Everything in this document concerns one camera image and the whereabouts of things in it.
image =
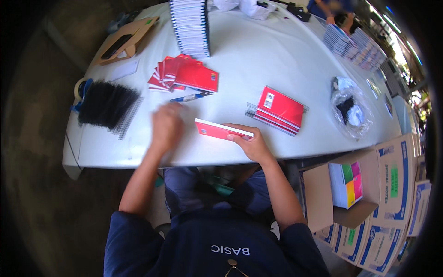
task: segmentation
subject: person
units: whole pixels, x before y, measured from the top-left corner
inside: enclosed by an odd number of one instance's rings
[[[254,134],[229,139],[262,168],[226,199],[197,185],[196,168],[165,169],[171,230],[165,239],[154,231],[144,216],[159,162],[183,132],[181,109],[171,103],[152,116],[151,145],[111,216],[104,276],[328,276],[295,192],[258,128],[226,124]],[[271,206],[280,241],[254,220]]]
[[[354,23],[354,8],[351,0],[310,0],[307,9],[310,13],[325,19],[327,24],[335,24],[335,16],[346,14],[348,18],[342,30],[351,34],[350,30]]]

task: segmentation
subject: plastic bag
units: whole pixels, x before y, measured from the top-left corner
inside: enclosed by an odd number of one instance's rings
[[[330,107],[337,128],[347,137],[361,139],[374,121],[369,99],[354,81],[345,77],[332,78],[331,91]]]
[[[264,8],[257,5],[257,0],[240,0],[240,10],[252,19],[266,20],[268,15],[276,9],[273,3],[267,3],[268,7]]]
[[[214,5],[220,11],[230,11],[240,4],[240,0],[214,0]]]

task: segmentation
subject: cardboard box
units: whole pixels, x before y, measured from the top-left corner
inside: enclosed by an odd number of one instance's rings
[[[382,221],[406,226],[412,209],[417,153],[412,134],[406,134],[374,147],[381,179],[380,205],[371,222]]]
[[[362,254],[363,243],[369,230],[369,216],[356,229],[338,225],[337,239],[332,252],[345,261],[357,265]]]
[[[355,229],[374,211],[380,201],[380,178],[374,149],[359,150],[330,161],[360,163],[363,198],[350,209],[334,207],[328,164],[303,172],[306,218],[311,230],[321,230],[334,222]]]
[[[408,236],[416,237],[420,233],[424,219],[426,218],[429,196],[431,195],[431,182],[426,177],[424,156],[419,157],[419,166],[414,188],[414,200],[412,202],[412,215],[409,220]]]
[[[396,259],[399,247],[403,246],[406,228],[387,221],[374,224],[371,220],[357,266],[384,276]]]
[[[103,66],[112,62],[129,59],[135,55],[136,47],[158,19],[158,16],[143,18],[123,25],[103,45],[101,51],[98,53],[95,64]],[[101,56],[123,35],[132,35],[132,37],[125,42],[109,59],[102,59]]]
[[[329,227],[314,232],[312,235],[322,243],[332,247],[335,245],[335,241],[337,240],[337,226],[337,224],[332,224]]]

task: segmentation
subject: stack of red notebooks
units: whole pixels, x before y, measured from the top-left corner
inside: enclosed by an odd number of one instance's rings
[[[218,73],[203,66],[203,63],[188,55],[166,57],[158,63],[148,81],[149,89],[172,92],[173,89],[191,87],[217,92]]]
[[[253,118],[295,136],[300,131],[304,106],[265,86]]]

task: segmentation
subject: white table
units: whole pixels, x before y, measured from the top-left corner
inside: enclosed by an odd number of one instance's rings
[[[374,74],[334,56],[321,41],[322,27],[314,17],[309,23],[303,23],[283,5],[278,6],[279,11],[265,21],[253,20],[238,9],[209,12],[212,57],[203,63],[219,72],[218,93],[185,103],[189,108],[185,133],[178,150],[161,166],[251,162],[235,143],[199,135],[195,117],[215,123],[259,127],[279,159],[350,151],[401,135],[396,113],[393,118],[388,115],[384,100],[375,99],[366,79],[373,77],[382,92],[387,93],[384,83]],[[151,141],[152,111],[172,98],[193,93],[191,89],[173,94],[148,89],[147,81],[157,62],[167,55],[179,54],[167,3],[144,10],[137,19],[157,15],[159,22],[149,31],[139,48],[142,50],[134,57],[106,66],[93,65],[93,62],[89,66],[86,77],[110,80],[117,66],[139,59],[137,72],[117,82],[139,89],[144,100],[123,140],[105,128],[79,126],[77,115],[71,113],[63,152],[63,166],[71,178],[78,178],[80,170],[87,167],[136,168]],[[351,77],[371,99],[375,121],[359,141],[343,136],[332,121],[330,80],[335,75]],[[258,103],[266,85],[310,107],[297,136],[290,137],[244,115],[246,103]]]

